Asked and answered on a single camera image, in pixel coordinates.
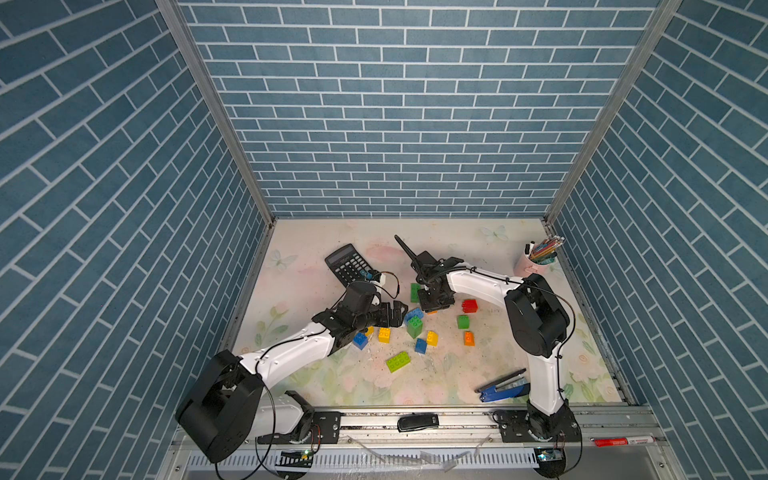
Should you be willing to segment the red square lego brick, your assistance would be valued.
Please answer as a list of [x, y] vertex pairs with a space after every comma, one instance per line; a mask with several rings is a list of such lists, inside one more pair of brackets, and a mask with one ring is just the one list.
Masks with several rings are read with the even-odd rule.
[[476, 312], [478, 311], [478, 309], [479, 309], [479, 307], [478, 307], [478, 303], [477, 303], [477, 301], [476, 301], [476, 300], [474, 300], [474, 299], [467, 299], [467, 300], [464, 300], [464, 301], [462, 302], [462, 305], [461, 305], [461, 307], [462, 307], [462, 311], [463, 311], [465, 314], [472, 314], [472, 313], [476, 313]]

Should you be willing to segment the lime long lego brick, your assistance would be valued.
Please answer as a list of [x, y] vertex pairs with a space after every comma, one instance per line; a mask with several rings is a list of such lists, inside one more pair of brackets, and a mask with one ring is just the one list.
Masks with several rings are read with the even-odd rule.
[[409, 354], [405, 351], [402, 351], [390, 358], [388, 358], [385, 361], [385, 365], [387, 366], [387, 369], [390, 373], [395, 373], [398, 370], [404, 368], [405, 366], [409, 365], [411, 362], [411, 358]]

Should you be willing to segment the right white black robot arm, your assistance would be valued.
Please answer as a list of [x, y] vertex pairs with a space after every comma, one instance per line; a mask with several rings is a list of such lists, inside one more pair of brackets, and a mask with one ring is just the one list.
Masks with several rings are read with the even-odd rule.
[[436, 259], [429, 252], [415, 253], [400, 238], [395, 240], [416, 272], [420, 307], [425, 312], [443, 310], [455, 303], [455, 294], [504, 307], [513, 338], [527, 354], [530, 391], [528, 428], [533, 438], [553, 440], [573, 422], [564, 397], [559, 368], [568, 328], [575, 319], [563, 307], [546, 279], [539, 274], [510, 277], [492, 273], [456, 257]]

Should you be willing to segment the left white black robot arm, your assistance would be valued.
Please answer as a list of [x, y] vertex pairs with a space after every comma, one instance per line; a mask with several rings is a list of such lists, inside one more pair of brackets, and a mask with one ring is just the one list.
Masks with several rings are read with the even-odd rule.
[[370, 327], [398, 328], [408, 306], [385, 302], [371, 282], [356, 281], [330, 308], [294, 335], [256, 352], [214, 355], [180, 400], [175, 420], [212, 463], [245, 440], [267, 434], [308, 433], [314, 413], [300, 395], [276, 397], [272, 388], [296, 371], [333, 355]]

